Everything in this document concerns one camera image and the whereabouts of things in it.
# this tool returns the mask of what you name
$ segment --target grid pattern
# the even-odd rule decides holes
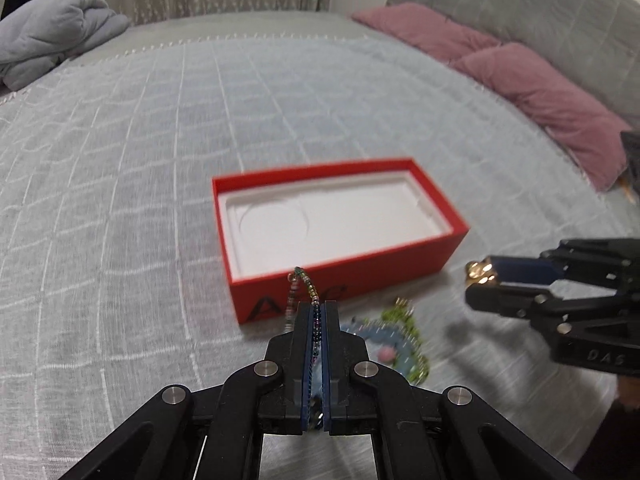
[[[575,461],[611,379],[468,311],[462,266],[623,234],[580,174],[509,105],[405,46],[229,40],[68,67],[0,107],[0,479],[57,478],[165,384],[201,389],[263,357],[281,320],[236,324],[212,176],[398,155],[473,229],[446,272],[348,312],[417,298],[426,386],[467,384]],[[265,478],[373,474],[360,438],[270,438],[262,462]]]

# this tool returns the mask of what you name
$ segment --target gray headboard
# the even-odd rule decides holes
[[[418,2],[503,41],[519,41],[640,128],[640,4],[634,0]]]

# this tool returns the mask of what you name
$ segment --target metal pin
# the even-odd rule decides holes
[[[556,330],[558,331],[559,334],[565,335],[568,334],[569,332],[571,332],[571,324],[570,323],[560,323],[557,327]]]
[[[466,388],[456,386],[447,392],[447,399],[457,406],[465,406],[471,402],[472,395]]]
[[[162,400],[167,404],[180,404],[187,393],[180,386],[169,386],[164,392],[162,392]]]
[[[254,372],[260,377],[271,377],[278,371],[278,365],[273,361],[260,361],[254,366]]]
[[[353,371],[355,371],[360,377],[373,377],[378,373],[378,365],[372,363],[371,361],[360,361],[353,367]]]

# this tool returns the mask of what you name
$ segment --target jewelry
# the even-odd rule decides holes
[[[382,362],[390,362],[391,368],[415,385],[429,375],[429,361],[420,352],[422,342],[413,314],[409,300],[396,298],[394,306],[383,310],[380,319],[353,318],[344,330],[383,344],[378,358]]]
[[[316,359],[320,355],[320,339],[322,335],[321,322],[320,322],[320,297],[316,287],[311,282],[311,278],[306,273],[306,270],[302,267],[295,267],[293,272],[290,272],[287,276],[290,285],[289,295],[287,297],[287,307],[285,309],[285,332],[291,332],[293,330],[296,320],[296,294],[300,281],[306,286],[306,291],[309,294],[311,300],[311,306],[314,312],[314,325],[312,330],[312,354],[311,354],[311,366],[316,364]]]

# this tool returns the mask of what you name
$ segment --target pink bead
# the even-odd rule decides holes
[[[378,350],[378,361],[381,363],[391,363],[396,358],[396,349],[392,346],[383,346]]]

